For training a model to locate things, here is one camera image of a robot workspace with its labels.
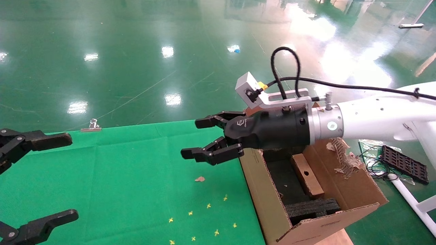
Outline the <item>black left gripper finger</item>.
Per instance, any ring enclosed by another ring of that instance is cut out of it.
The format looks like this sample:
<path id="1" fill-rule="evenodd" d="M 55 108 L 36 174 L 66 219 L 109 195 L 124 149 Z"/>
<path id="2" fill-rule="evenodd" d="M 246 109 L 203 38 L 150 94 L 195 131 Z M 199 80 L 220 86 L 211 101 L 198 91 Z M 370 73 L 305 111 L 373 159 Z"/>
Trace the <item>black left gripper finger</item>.
<path id="1" fill-rule="evenodd" d="M 30 151 L 56 149 L 72 144 L 69 133 L 45 135 L 41 130 L 18 132 L 1 129 L 0 132 L 0 173 L 6 172 Z"/>
<path id="2" fill-rule="evenodd" d="M 14 228 L 0 222 L 1 245 L 37 245 L 48 240 L 51 232 L 61 225 L 78 219 L 78 211 L 65 210 L 56 214 L 29 221 Z"/>

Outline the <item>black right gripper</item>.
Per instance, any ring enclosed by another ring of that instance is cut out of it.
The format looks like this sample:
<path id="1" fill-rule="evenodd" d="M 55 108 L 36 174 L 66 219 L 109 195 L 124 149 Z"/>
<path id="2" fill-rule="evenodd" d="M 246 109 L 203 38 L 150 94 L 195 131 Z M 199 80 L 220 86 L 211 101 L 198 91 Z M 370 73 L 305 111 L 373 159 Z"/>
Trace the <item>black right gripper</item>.
<path id="1" fill-rule="evenodd" d="M 243 111 L 221 111 L 195 120 L 195 127 L 224 130 L 225 137 L 207 146 L 181 149 L 183 159 L 212 166 L 243 156 L 243 148 L 279 149 L 311 142 L 307 110 L 302 105 L 289 111 L 260 110 L 250 116 Z"/>

